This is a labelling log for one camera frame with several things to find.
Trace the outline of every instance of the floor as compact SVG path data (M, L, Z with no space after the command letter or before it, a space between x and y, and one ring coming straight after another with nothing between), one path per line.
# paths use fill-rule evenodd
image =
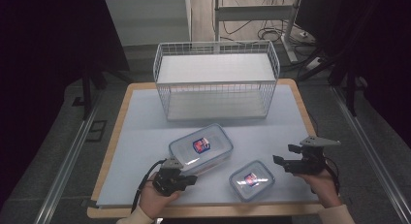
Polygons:
M207 0L199 6L207 7L208 2L211 6L211 0ZM252 36L257 36L256 32L264 24L264 22L256 22L256 29L242 32L245 30L243 28L236 34L226 35L226 37L238 41L254 41L258 38ZM229 24L226 27L230 28L231 31L236 29L236 26ZM196 38L197 36L212 37L212 27L208 32L210 33L198 34ZM311 40L299 39L300 42L307 41L307 43L311 43ZM281 63L281 78L296 79L298 75L306 71L305 68L301 67L301 64L290 64L284 47L278 41L274 41L274 43ZM152 63L156 46L127 47L124 50L130 71L122 73L137 82L153 81ZM312 50L313 47L307 44L298 47L300 61L303 61ZM326 148L326 154L335 161L340 170L341 198L347 204L356 223L406 223L398 217L392 200L387 195L387 190L381 185L383 181L376 174L375 168L371 166L372 164L366 156L367 153L361 139L358 138L356 131L350 125L332 87L328 85L329 73L330 71L326 70L307 81L300 82L299 90L317 135L342 142L341 147ZM62 188L61 198L57 200L57 207L49 220L43 223L115 223L115 219L90 219L86 215L89 199L127 88L126 82L112 74L105 73L105 78L108 81L108 87L104 91L93 89L94 97L101 94L98 110L94 117L94 126L91 127L91 130L97 131L89 131L85 136L84 144L81 146L78 159L69 174L67 184ZM0 213L0 223L35 222L47 193L59 172L60 165L62 165L67 153L70 152L73 140L83 124L82 107L73 106L75 99L81 96L80 81L67 87L65 103L60 114L55 119L36 158L4 205ZM358 113L356 119L361 123L373 149L378 153L392 177L394 185L410 203L411 175L407 172L407 169L411 168L410 148L369 105L360 90L356 92L355 105ZM103 126L105 126L104 131L99 132L98 130L102 129ZM242 221L257 223L257 220ZM264 223L281 222L275 219L265 219ZM320 220L316 215L293 216L292 223L320 223Z

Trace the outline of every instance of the sticker on lid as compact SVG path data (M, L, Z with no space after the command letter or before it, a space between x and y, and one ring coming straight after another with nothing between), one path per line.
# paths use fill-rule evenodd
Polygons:
M210 144L206 138L201 138L193 142L193 148L197 153L201 154L210 149Z
M250 187L258 185L258 178L253 173L250 173L249 175L245 176L244 180Z

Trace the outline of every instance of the metal rail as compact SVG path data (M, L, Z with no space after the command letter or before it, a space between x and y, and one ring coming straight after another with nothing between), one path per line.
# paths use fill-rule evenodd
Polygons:
M403 224L410 224L411 210L404 195L400 191L394 179L391 177L387 168L384 166L384 163L378 156L378 153L372 146L372 143L366 135L361 123L348 111L347 107L345 106L345 98L341 90L333 87L332 92L334 93L337 99L337 103L344 113L345 118L348 120L349 125L353 129L354 134L360 142L360 146L362 147L364 154L369 161L369 164L371 165L374 173L377 175L382 187L386 191L391 203L393 204L393 207L398 214L399 219Z
M58 174L54 179L52 186L48 190L45 201L43 202L43 205L37 214L36 220L34 221L35 224L48 224L54 215L55 209L57 208L58 202L64 188L66 187L67 181L69 180L70 174L78 159L79 152L81 151L82 145L85 141L85 137L87 136L91 123L96 115L103 93L104 91L97 91L92 104L92 110L89 116L82 122L76 138L73 141L66 158L60 166Z

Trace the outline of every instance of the wall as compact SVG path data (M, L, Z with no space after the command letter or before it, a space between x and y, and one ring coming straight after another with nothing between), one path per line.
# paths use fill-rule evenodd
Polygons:
M121 45L190 41L189 0L107 0Z

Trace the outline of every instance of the table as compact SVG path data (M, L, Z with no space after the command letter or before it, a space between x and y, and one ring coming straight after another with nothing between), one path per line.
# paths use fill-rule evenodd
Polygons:
M291 87L294 98L299 107L302 120L309 135L315 135L314 128L305 109L304 103L293 80L279 80L278 84L287 84ZM97 179L92 201L97 201L107 177L112 157L114 156L117 142L121 133L125 115L128 111L130 98L134 90L155 89L155 83L133 83L127 88L124 100L118 114L109 147ZM161 217L224 217L224 216L276 216L276 215L302 215L316 213L323 208L317 202L307 203L281 203L281 204L238 204L235 206L174 206L168 207L160 214ZM130 214L129 208L88 208L87 215L91 218L114 218L124 217Z

